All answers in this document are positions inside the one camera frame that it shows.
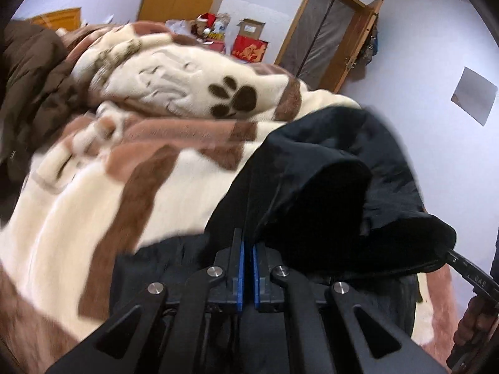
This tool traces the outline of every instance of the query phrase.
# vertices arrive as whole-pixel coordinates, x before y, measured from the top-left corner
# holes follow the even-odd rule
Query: paw print
[[[215,118],[230,117],[237,111],[250,112],[256,107],[256,90],[251,86],[238,88],[233,77],[224,77],[224,86],[210,84],[208,90],[212,96],[221,99],[230,99],[228,103],[220,103],[211,107],[211,115]]]

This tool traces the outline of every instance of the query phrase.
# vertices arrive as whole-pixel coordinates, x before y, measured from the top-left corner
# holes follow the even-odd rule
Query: screw
[[[279,277],[289,276],[289,269],[286,266],[277,266],[274,267],[274,273]]]
[[[224,270],[219,266],[211,266],[208,267],[206,272],[210,277],[220,277],[224,273]]]
[[[152,283],[149,284],[149,287],[147,287],[147,291],[149,291],[151,294],[160,294],[163,292],[165,287],[161,283]]]
[[[335,283],[333,288],[334,291],[339,294],[346,294],[348,291],[350,291],[350,286],[343,281],[338,281],[337,283]]]

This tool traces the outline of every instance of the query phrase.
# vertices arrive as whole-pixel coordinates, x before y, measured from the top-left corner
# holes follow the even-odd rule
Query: fleece blanket
[[[118,253],[202,232],[271,131],[325,106],[358,107],[169,32],[96,32],[69,57],[96,114],[67,125],[0,234],[0,337],[29,373],[108,317]]]

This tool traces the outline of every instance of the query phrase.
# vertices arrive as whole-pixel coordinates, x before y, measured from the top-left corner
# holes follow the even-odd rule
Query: wooden door frame
[[[360,1],[360,0],[341,0],[343,3],[349,5],[352,7],[354,10],[362,10],[363,8],[366,7],[366,5]],[[296,12],[296,15],[294,16],[293,22],[291,23],[291,26],[289,27],[288,34],[286,35],[286,38],[284,39],[283,45],[281,46],[281,49],[279,50],[279,54],[275,60],[275,64],[278,65],[280,64],[281,60],[283,59],[284,52],[288,48],[289,42],[291,41],[291,37],[293,36],[293,33],[296,30],[296,27],[298,26],[298,22],[300,21],[301,16],[303,15],[303,12],[305,11],[305,7],[308,4],[309,0],[302,0],[300,8],[298,8],[298,11]]]

